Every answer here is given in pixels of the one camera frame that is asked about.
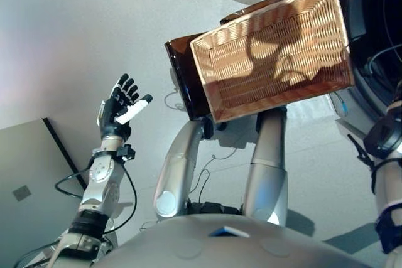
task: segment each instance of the black strap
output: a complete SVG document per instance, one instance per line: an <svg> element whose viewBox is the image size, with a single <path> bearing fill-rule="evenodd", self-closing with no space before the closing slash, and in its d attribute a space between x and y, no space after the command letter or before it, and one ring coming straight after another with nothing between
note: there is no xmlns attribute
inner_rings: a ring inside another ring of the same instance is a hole
<svg viewBox="0 0 402 268"><path fill-rule="evenodd" d="M402 226L396 226L391 216L392 211L399 208L402 208L402 203L387 207L376 222L376 232L386 254L402 245Z"/></svg>
<svg viewBox="0 0 402 268"><path fill-rule="evenodd" d="M370 159L368 153L366 150L364 150L360 144L350 135L348 134L347 137L353 142L355 145L357 152L359 152L359 155L357 156L358 160L363 162L366 166L369 166L370 172L371 172L371 191L373 194L376 194L376 177L377 177L377 172L380 168L382 168L385 164L391 163L393 161L396 161L399 163L399 166L402 168L402 158L389 158L381 161L379 164L375 165L374 161Z"/></svg>

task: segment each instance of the wire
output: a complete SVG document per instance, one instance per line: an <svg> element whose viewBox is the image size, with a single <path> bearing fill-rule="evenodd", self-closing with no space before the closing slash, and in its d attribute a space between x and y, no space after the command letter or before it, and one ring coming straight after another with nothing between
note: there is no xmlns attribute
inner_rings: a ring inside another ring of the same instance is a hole
<svg viewBox="0 0 402 268"><path fill-rule="evenodd" d="M165 98L163 99L166 107L168 107L169 109L173 109L173 110L179 110L179 111L183 111L184 110L184 106L182 104L175 104L174 107L170 106L167 102L167 98L173 94L177 94L177 89L175 89L175 91L170 92L169 94L166 94Z"/></svg>
<svg viewBox="0 0 402 268"><path fill-rule="evenodd" d="M201 194L202 194L202 191L204 190L205 185L208 182L209 176L211 176L210 171L208 171L208 176L206 177L206 179L205 179L205 181L204 181L204 183L203 183L203 185L201 187L200 194L198 195L198 203L201 203Z"/></svg>
<svg viewBox="0 0 402 268"><path fill-rule="evenodd" d="M147 223L155 223L155 224L158 224L159 223L159 220L157 220L157 221L146 221L146 222L144 222L144 223L142 223L141 224L141 226L140 226L140 228L139 228L139 231L140 232L142 232L143 230L146 230L146 227L144 227Z"/></svg>
<svg viewBox="0 0 402 268"><path fill-rule="evenodd" d="M56 241L54 241L54 242L52 242L52 243L49 243L49 244L46 244L46 245L44 245L44 246L38 247L38 248L36 248L36 249L33 249L33 250L31 250L31 251L29 251L29 252L23 254L23 255L22 255L21 257L19 257L19 259L15 262L13 268L18 268L19 265L20 265L20 263L22 263L22 261L25 260L27 257L29 257L31 254L40 252L40 251L42 251L43 249L49 248L49 247L51 247L51 246L53 246L53 245L56 245L56 244L59 243L59 241L60 241L60 240L56 240Z"/></svg>
<svg viewBox="0 0 402 268"><path fill-rule="evenodd" d="M130 177L129 173L127 172L126 168L124 167L124 165L121 165L121 167L123 168L125 174L127 175L128 181L130 182L131 188L133 189L133 193L134 193L134 197L135 197L134 208L133 208L133 211L131 212L130 216L126 219L126 221L124 221L118 227L116 227L116 228L114 228L112 230L109 230L107 232L104 232L104 235L107 235L108 233L111 233L111 232L115 232L116 230L118 230L118 229L122 228L123 226L125 226L125 224L127 224L127 222L130 221L130 219L134 216L134 213L136 212L136 209L137 209L137 191L136 191L136 188L134 187L134 183L131 180L131 177Z"/></svg>
<svg viewBox="0 0 402 268"><path fill-rule="evenodd" d="M392 39L391 39L391 35L389 34L388 24L387 24L387 20L386 20L386 17L385 17L385 0L383 0L383 18L384 18L385 32L386 32L386 34L387 34L389 43L391 44L391 46L394 46L394 43L392 42ZM398 57L398 59L400 60L400 62L402 62L402 58L398 55L398 52L395 50L395 48L396 48L396 47L391 48L391 49L394 50L395 55Z"/></svg>
<svg viewBox="0 0 402 268"><path fill-rule="evenodd" d="M402 46L402 43L401 43L401 44L398 44L398 45L394 45L394 46L392 46L392 47L388 47L388 48L386 48L386 49L384 49L384 50L381 50L381 51L377 52L374 56L372 56L372 58L369 60L369 63L367 64L367 67L368 67L368 70L369 70L370 74L372 74L372 67L371 67L371 65L372 65L373 61L374 61L379 55L382 55L383 53L386 53L387 51L394 50L395 48L398 48L398 47L401 47L401 46Z"/></svg>
<svg viewBox="0 0 402 268"><path fill-rule="evenodd" d="M189 194L191 194L191 193L193 193L193 192L197 189L198 185L200 184L200 179L201 179L202 174L203 174L204 172L206 172L206 173L208 174L208 176L207 176L206 179L204 180L204 183L203 183L203 185L202 185L202 187L201 187L201 190L200 190L200 194L198 195L198 202L199 202L199 203L201 203L201 194L202 194L202 192L203 192L203 190L204 190L204 188L205 188L205 185L207 184L207 182L208 182L208 180L209 180L209 178L210 178L210 175L211 175L210 171L207 169L207 166L208 166L212 161L214 161L214 160L225 160L225 159L231 157L236 151L237 151L237 148L235 148L235 150L233 150L233 152L231 152L228 156L223 157L223 158L217 158L216 155L213 154L213 155L212 155L212 158L211 158L210 160L208 160L208 162L207 162L207 163L204 165L204 167L201 169L201 172L200 172L200 174L199 174L199 176L198 176L197 184L196 184L196 185L194 186L194 188L189 192Z"/></svg>
<svg viewBox="0 0 402 268"><path fill-rule="evenodd" d="M63 193L64 195L67 195L67 196L70 196L70 197L74 197L74 198L78 198L78 199L82 199L82 196L80 196L80 195L76 195L76 194L73 194L73 193L71 193L71 192L69 192L69 191L63 190L62 188L59 188L59 185L60 185L61 183L63 183L64 181L67 181L67 180L69 180L69 179L71 179L71 178L77 177L78 175L81 175L82 173L88 171L88 170L90 169L90 167L92 166L92 163L94 163L94 159L95 159L95 158L92 156L92 157L90 158L88 164L87 164L87 167L86 167L85 169L83 169L82 171L79 171L79 172L77 172L77 173L75 173L75 174L68 175L67 177L64 177L62 180L57 181L56 184L55 184L55 189L56 189L57 191Z"/></svg>

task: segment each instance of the tile floor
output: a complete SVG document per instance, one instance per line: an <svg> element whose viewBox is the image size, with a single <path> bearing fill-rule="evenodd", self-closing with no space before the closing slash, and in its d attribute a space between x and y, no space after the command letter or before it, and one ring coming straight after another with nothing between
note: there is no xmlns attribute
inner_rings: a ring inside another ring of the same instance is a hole
<svg viewBox="0 0 402 268"><path fill-rule="evenodd" d="M370 191L370 175L356 159L352 144L339 134L335 119L327 96L288 106L288 226L317 240L327 241L373 267L382 267L386 257L381 252L372 224L376 208ZM213 154L224 158L235 150L229 146L238 148L228 159L216 160L209 165L211 175L202 193L203 201L239 207L256 141L254 125L255 117L233 121L224 132L201 142L194 184ZM132 168L139 167L134 162ZM136 172L131 173L135 179ZM153 174L149 183L154 181L155 185L156 177ZM190 195L193 200L198 198L200 187ZM124 230L117 232L120 243L138 233L142 223L155 221L152 209L154 189L151 184L139 189L138 212ZM131 189L125 181L121 198L132 201ZM125 219L130 210L125 209L116 223Z"/></svg>

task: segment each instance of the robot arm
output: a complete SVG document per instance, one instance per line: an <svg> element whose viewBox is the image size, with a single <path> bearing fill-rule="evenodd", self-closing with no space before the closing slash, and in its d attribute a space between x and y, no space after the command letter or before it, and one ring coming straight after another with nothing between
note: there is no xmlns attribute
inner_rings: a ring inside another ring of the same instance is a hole
<svg viewBox="0 0 402 268"><path fill-rule="evenodd" d="M209 119L188 121L166 155L153 198L159 219L171 218L185 209L193 180L201 138L212 136Z"/></svg>
<svg viewBox="0 0 402 268"><path fill-rule="evenodd" d="M138 94L133 84L124 74L109 99L102 101L97 118L102 143L91 158L89 184L48 267L89 267L101 251L106 223L119 201L124 162L135 155L130 145L124 145L131 134L128 122L152 101L152 96L146 95L135 102Z"/></svg>
<svg viewBox="0 0 402 268"><path fill-rule="evenodd" d="M371 170L372 192L376 196L376 231L386 254L386 267L402 267L402 81L393 103L364 139L358 158Z"/></svg>

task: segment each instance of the woven basket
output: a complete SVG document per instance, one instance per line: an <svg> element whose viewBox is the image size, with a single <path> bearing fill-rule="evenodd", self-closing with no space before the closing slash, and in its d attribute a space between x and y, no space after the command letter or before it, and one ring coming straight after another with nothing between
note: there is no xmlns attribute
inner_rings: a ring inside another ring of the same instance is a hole
<svg viewBox="0 0 402 268"><path fill-rule="evenodd" d="M282 0L190 46L216 122L354 84L339 0Z"/></svg>

